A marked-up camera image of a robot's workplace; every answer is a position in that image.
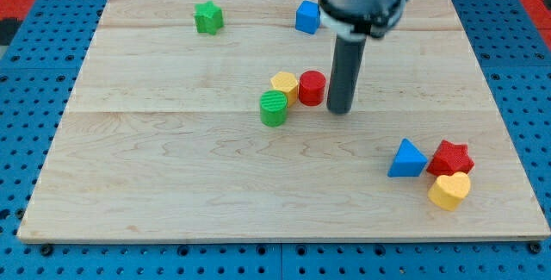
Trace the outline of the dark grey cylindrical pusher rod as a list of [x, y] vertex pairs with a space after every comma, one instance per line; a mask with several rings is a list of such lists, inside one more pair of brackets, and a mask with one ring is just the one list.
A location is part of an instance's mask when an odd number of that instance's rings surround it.
[[351, 110], [365, 44], [366, 39], [336, 38], [326, 103], [333, 114], [344, 115]]

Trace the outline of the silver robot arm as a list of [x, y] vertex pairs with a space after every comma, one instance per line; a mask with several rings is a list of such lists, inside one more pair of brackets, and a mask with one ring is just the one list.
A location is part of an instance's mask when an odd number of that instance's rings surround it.
[[318, 0], [321, 23], [336, 35], [326, 107], [350, 112], [367, 38], [381, 39], [404, 13], [408, 0]]

